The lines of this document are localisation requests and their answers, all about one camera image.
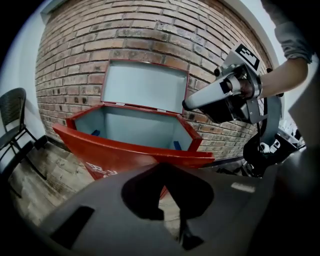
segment wooden floor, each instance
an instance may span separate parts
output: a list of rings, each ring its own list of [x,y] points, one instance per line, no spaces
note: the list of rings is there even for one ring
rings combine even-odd
[[[9,178],[11,186],[22,195],[12,198],[20,214],[37,226],[56,207],[94,181],[85,166],[70,152],[51,143],[33,150],[28,157],[47,177],[44,181],[22,161]],[[177,237],[179,233],[179,208],[170,194],[159,202],[164,211],[165,226]]]

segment open lid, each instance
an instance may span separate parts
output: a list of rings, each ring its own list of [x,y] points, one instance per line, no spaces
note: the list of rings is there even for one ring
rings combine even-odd
[[[102,102],[123,103],[182,113],[189,73],[149,62],[111,59]]]

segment black cable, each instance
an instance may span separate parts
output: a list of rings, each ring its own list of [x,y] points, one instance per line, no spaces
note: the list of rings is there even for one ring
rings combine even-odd
[[[258,149],[260,151],[260,153],[263,153],[263,150],[260,146],[261,144],[261,131],[260,131],[260,125],[259,125],[259,122],[256,123],[256,128],[257,128],[257,131],[258,131],[258,136],[259,136],[259,145],[258,145]]]

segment wicker chair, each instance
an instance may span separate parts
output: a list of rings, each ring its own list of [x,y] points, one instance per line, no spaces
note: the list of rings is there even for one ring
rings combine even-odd
[[[4,95],[0,97],[0,113],[1,119],[3,122],[5,134],[0,137],[0,150],[9,145],[9,147],[5,150],[3,155],[0,157],[0,161],[8,152],[9,149],[12,149],[15,156],[17,153],[14,149],[17,148],[21,151],[21,147],[17,143],[17,140],[23,136],[25,133],[28,133],[34,141],[37,139],[30,133],[24,124],[25,120],[25,103],[26,103],[26,91],[23,88],[16,88],[6,92]],[[12,123],[13,121],[19,120],[19,124],[14,128],[7,130],[7,125]],[[30,159],[25,155],[25,160],[29,163],[32,169],[35,170],[37,174],[44,180],[46,177],[38,171],[38,169],[34,166],[34,164],[30,161]]]

